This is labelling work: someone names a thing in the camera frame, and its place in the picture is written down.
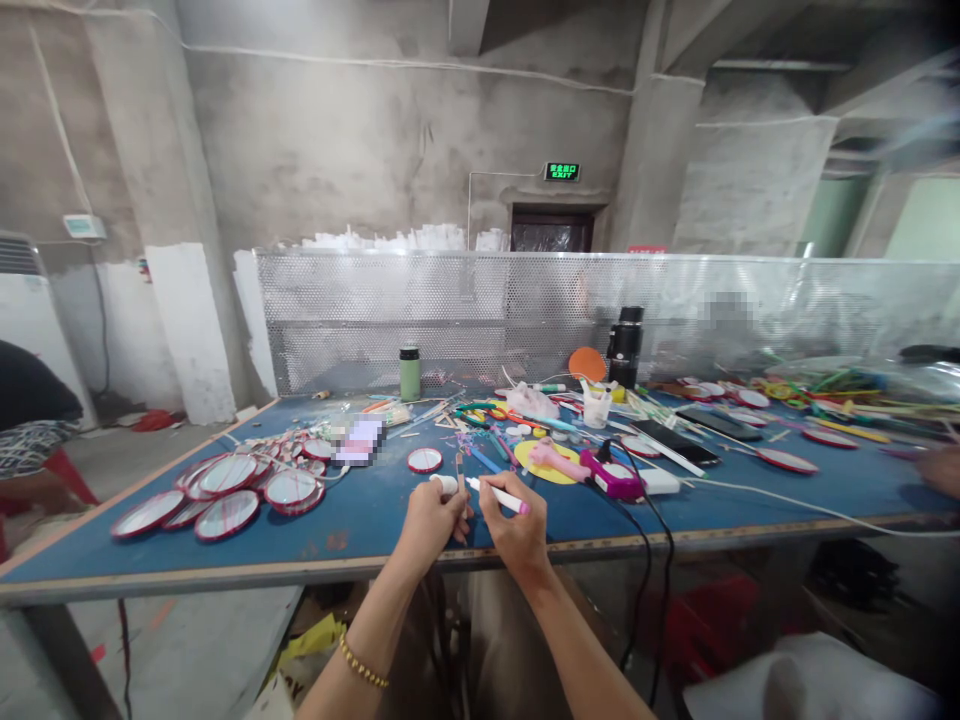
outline green wall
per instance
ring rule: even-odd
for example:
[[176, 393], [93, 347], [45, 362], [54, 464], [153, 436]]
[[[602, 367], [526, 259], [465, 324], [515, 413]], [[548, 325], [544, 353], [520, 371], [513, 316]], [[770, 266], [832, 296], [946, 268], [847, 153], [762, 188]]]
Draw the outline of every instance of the green wall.
[[869, 178], [820, 181], [801, 239], [814, 244], [812, 257], [843, 256], [869, 182]]
[[888, 260], [960, 260], [960, 179], [917, 180], [887, 246]]

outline gold bracelet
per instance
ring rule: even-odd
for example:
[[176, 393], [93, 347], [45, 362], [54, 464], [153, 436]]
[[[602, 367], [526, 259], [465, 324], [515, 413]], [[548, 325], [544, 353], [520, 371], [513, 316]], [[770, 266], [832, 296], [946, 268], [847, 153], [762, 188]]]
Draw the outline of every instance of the gold bracelet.
[[370, 682], [374, 686], [381, 689], [386, 688], [390, 684], [389, 680], [385, 680], [384, 678], [380, 677], [375, 672], [373, 672], [373, 670], [366, 667], [362, 662], [360, 662], [357, 659], [357, 656], [353, 654], [353, 652], [350, 650], [349, 647], [347, 647], [346, 633], [340, 636], [340, 652], [342, 652], [343, 657], [346, 658], [347, 664], [350, 665], [350, 667], [352, 667], [354, 670], [356, 670], [357, 673], [359, 673], [360, 677], [362, 677], [367, 682]]

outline hand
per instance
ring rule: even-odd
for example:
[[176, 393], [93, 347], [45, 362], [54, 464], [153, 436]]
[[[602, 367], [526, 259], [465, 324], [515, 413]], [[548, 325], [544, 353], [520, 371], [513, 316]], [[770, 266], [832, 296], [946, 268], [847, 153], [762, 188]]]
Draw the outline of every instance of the hand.
[[464, 508], [467, 517], [473, 517], [473, 510], [467, 504], [470, 494], [461, 490], [443, 503], [442, 487], [439, 480], [430, 480], [420, 483], [410, 493], [407, 519], [393, 551], [394, 557], [417, 575], [417, 580], [427, 574], [451, 535], [457, 542], [466, 544], [470, 532], [470, 526], [463, 518]]
[[927, 451], [917, 461], [917, 470], [928, 485], [960, 500], [960, 447]]
[[[530, 506], [530, 512], [505, 518], [491, 486], [520, 498]], [[547, 501], [524, 485], [516, 473], [502, 472], [480, 477], [480, 509], [503, 564], [520, 588], [526, 591], [541, 583], [550, 571]]]

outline table edge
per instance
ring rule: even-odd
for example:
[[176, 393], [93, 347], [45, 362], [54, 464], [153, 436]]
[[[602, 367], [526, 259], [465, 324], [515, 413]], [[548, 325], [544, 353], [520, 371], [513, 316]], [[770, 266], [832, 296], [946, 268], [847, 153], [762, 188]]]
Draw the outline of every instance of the table edge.
[[[953, 513], [909, 513], [860, 518], [875, 525], [898, 529], [921, 529], [931, 524], [949, 527]], [[809, 520], [777, 525], [752, 525], [719, 530], [692, 530], [673, 534], [680, 552], [718, 551], [769, 545], [803, 538], [830, 540], [871, 533], [861, 525], [840, 519]], [[648, 533], [651, 547], [667, 547], [664, 533]], [[548, 546], [556, 562], [613, 560], [629, 557], [642, 544], [638, 535], [621, 535], [593, 540], [574, 540]], [[236, 565], [160, 573], [141, 573], [86, 578], [42, 580], [0, 584], [0, 608], [61, 604], [90, 600], [176, 595], [196, 592], [247, 590], [288, 585], [312, 585], [355, 581], [375, 577], [387, 555], [343, 560]], [[442, 572], [459, 572], [502, 567], [496, 548], [447, 550], [437, 560]]]
[[114, 506], [117, 505], [118, 503], [123, 502], [123, 501], [126, 500], [128, 497], [130, 497], [131, 495], [133, 495], [135, 492], [138, 492], [139, 490], [142, 490], [144, 487], [146, 487], [147, 485], [149, 485], [150, 483], [152, 483], [154, 480], [156, 480], [158, 477], [160, 477], [161, 475], [163, 475], [165, 472], [167, 472], [168, 470], [170, 470], [170, 468], [174, 467], [174, 466], [177, 465], [178, 463], [183, 462], [184, 460], [186, 460], [186, 459], [189, 458], [190, 456], [194, 455], [195, 453], [203, 450], [205, 447], [208, 447], [208, 446], [210, 446], [210, 445], [213, 445], [213, 444], [214, 444], [215, 442], [217, 442], [221, 437], [223, 437], [224, 434], [226, 434], [226, 433], [228, 433], [228, 432], [231, 432], [232, 430], [236, 430], [236, 429], [237, 429], [238, 427], [240, 427], [241, 425], [244, 425], [245, 423], [250, 422], [250, 420], [252, 420], [253, 418], [257, 417], [257, 415], [259, 415], [260, 413], [264, 412], [264, 411], [267, 410], [268, 408], [273, 407], [273, 406], [276, 405], [279, 401], [280, 401], [280, 398], [274, 398], [271, 402], [267, 403], [267, 404], [264, 405], [262, 408], [260, 408], [259, 410], [257, 410], [256, 413], [254, 413], [253, 415], [251, 415], [250, 417], [248, 417], [246, 420], [240, 420], [239, 422], [235, 422], [235, 423], [234, 423], [233, 425], [231, 425], [230, 427], [228, 427], [228, 428], [226, 428], [226, 429], [224, 429], [224, 430], [221, 430], [219, 433], [211, 434], [211, 435], [210, 435], [210, 439], [207, 440], [205, 443], [202, 443], [202, 444], [200, 444], [200, 445], [197, 445], [197, 446], [196, 446], [195, 448], [193, 448], [192, 450], [188, 450], [188, 451], [185, 452], [183, 455], [181, 455], [180, 457], [178, 457], [176, 460], [172, 460], [171, 462], [169, 462], [169, 463], [167, 463], [166, 465], [164, 465], [163, 467], [161, 467], [159, 470], [156, 470], [155, 472], [147, 475], [143, 480], [134, 483], [133, 485], [131, 485], [130, 487], [128, 487], [126, 490], [123, 490], [122, 492], [118, 493], [117, 495], [114, 495], [112, 498], [110, 498], [109, 500], [107, 500], [105, 503], [101, 503], [100, 505], [97, 505], [95, 508], [93, 508], [92, 510], [89, 510], [89, 511], [85, 512], [83, 515], [81, 515], [80, 517], [78, 517], [78, 518], [77, 518], [76, 520], [74, 520], [73, 522], [70, 522], [70, 523], [65, 524], [60, 530], [58, 530], [57, 532], [51, 534], [49, 537], [44, 538], [42, 541], [38, 542], [35, 546], [31, 547], [29, 550], [27, 550], [27, 551], [24, 552], [23, 554], [14, 555], [14, 556], [11, 557], [9, 560], [7, 560], [5, 563], [0, 564], [0, 583], [2, 583], [3, 578], [4, 578], [11, 570], [14, 570], [14, 569], [20, 567], [21, 565], [23, 565], [23, 564], [24, 564], [25, 562], [27, 562], [28, 560], [32, 560], [32, 559], [35, 558], [37, 555], [39, 555], [40, 553], [42, 553], [44, 550], [47, 550], [48, 548], [50, 548], [50, 547], [53, 546], [54, 544], [60, 542], [60, 541], [63, 540], [65, 537], [69, 536], [72, 532], [74, 532], [74, 531], [76, 531], [76, 530], [79, 530], [81, 527], [83, 527], [84, 525], [86, 525], [88, 522], [91, 522], [92, 520], [96, 519], [97, 517], [99, 517], [100, 515], [102, 515], [102, 514], [105, 513], [107, 510], [109, 510], [110, 508], [114, 507]]

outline blue table surface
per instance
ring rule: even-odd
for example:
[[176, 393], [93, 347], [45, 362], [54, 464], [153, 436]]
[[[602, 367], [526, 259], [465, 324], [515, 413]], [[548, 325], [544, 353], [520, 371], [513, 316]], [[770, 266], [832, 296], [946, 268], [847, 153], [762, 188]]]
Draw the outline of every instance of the blue table surface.
[[[355, 407], [362, 407], [364, 400], [355, 399]], [[232, 434], [240, 440], [276, 435], [328, 413], [338, 402], [341, 401], [285, 399]], [[419, 412], [431, 405], [423, 403], [414, 407]], [[799, 420], [799, 415], [790, 412], [790, 419]], [[259, 427], [253, 427], [253, 423], [259, 423]], [[330, 487], [317, 508], [300, 517], [284, 517], [263, 505], [250, 526], [212, 544], [201, 543], [192, 529], [155, 531], [126, 542], [111, 538], [110, 527], [118, 518], [151, 495], [170, 489], [183, 468], [229, 450], [229, 441], [221, 439], [200, 448], [93, 520], [14, 567], [0, 577], [0, 591], [10, 583], [388, 555], [399, 536], [410, 492], [424, 480], [422, 475], [407, 468], [407, 454], [418, 447], [438, 448], [444, 456], [441, 472], [455, 474], [453, 431], [428, 421], [410, 432], [420, 434], [386, 441], [374, 465], [351, 470], [342, 482]], [[496, 452], [488, 445], [488, 440], [481, 440], [479, 447], [499, 462]], [[912, 463], [889, 457], [880, 452], [879, 445], [866, 440], [860, 441], [858, 450], [842, 450], [806, 440], [794, 430], [772, 446], [816, 463], [820, 471], [813, 476], [781, 470], [738, 452], [724, 452], [712, 444], [710, 447], [723, 458], [720, 466], [710, 469], [711, 479], [764, 488], [853, 516], [944, 513], [960, 507], [922, 485]], [[668, 461], [657, 462], [678, 475], [687, 475]], [[465, 457], [464, 472], [480, 475], [486, 471], [476, 458]], [[531, 480], [532, 476], [525, 478], [527, 483]], [[536, 490], [548, 502], [547, 533], [553, 542], [635, 533], [625, 518], [585, 486], [560, 486], [538, 480]], [[468, 546], [489, 548], [492, 546], [490, 534], [480, 517], [475, 494], [471, 503], [477, 517], [471, 521]], [[777, 525], [825, 517], [773, 498], [704, 485], [695, 490], [684, 488], [677, 495], [661, 496], [657, 503], [675, 533]], [[629, 506], [629, 512], [648, 532], [661, 531], [650, 508]]]

